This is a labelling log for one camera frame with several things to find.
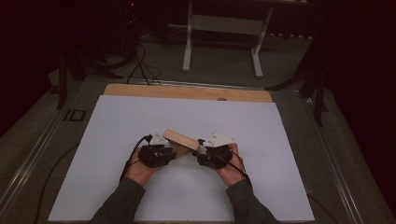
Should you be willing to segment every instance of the white board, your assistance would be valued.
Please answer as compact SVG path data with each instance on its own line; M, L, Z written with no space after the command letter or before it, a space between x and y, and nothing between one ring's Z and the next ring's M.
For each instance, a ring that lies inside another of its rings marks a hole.
M117 187L137 141L165 129L194 139L212 132L235 138L255 195L274 216L314 220L275 104L103 95L49 221L90 220ZM135 221L233 221L225 184L192 155L171 161L145 189Z

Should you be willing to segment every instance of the person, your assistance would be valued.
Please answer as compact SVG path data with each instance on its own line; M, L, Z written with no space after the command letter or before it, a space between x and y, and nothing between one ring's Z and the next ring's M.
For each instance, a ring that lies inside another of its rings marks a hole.
M231 144L233 153L231 163L243 169L240 160L237 144ZM161 167L149 168L138 161L137 154L133 156L132 163L121 180L117 189L112 193L104 204L97 210L89 223L133 223L134 214L145 194L144 186L149 179ZM273 224L280 223L273 214L260 203L254 196L253 190L249 186L244 176L236 171L232 166L227 165L216 170L222 181L228 186L226 193L233 207L233 216L237 224Z

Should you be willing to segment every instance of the dark background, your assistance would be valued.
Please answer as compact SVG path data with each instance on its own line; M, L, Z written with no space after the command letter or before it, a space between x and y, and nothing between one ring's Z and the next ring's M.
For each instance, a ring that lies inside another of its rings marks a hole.
M122 1L89 3L37 0L2 5L0 136L50 89L47 74L58 67L60 39L67 37L92 57L100 57L106 50L122 52ZM186 1L151 0L146 4L148 11L144 11L143 18L155 29L166 32L163 18L185 23ZM330 16L312 8L279 7L269 32L285 38L316 37L304 63L315 64L317 58L323 57L328 62L326 86L333 92L376 183L396 215L396 7L392 1L374 0L340 1L336 5L338 9ZM308 11L317 13L307 16ZM113 35L101 35L109 29Z

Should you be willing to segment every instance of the gray sleeve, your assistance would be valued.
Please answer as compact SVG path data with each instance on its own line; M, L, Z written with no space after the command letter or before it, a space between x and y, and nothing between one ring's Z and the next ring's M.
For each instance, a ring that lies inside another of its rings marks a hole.
M123 178L89 223L134 223L134 213L145 192L134 180Z
M246 180L226 189L233 206L233 217L236 224L273 224L280 223L273 214L254 196Z

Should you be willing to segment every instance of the hand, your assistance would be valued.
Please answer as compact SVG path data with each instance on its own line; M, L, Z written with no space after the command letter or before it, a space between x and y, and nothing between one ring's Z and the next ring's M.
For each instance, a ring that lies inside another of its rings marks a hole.
M125 177L136 181L138 184L144 187L149 182L149 178L154 175L155 172L159 171L162 167L150 168L143 164L143 162L141 162L137 158L140 149L141 148L139 147L134 153L131 161L131 164L134 164L129 166Z
M240 170L243 170L243 165L241 162L241 159L239 159L239 153L238 153L238 145L237 144L231 144L229 145L231 152L233 152L233 157L230 160L230 163L238 167ZM231 185L236 184L237 182L245 179L245 177L235 168L233 168L231 165L226 165L223 168L220 168L216 170L216 172L219 174L221 179L224 181L224 183L230 187Z

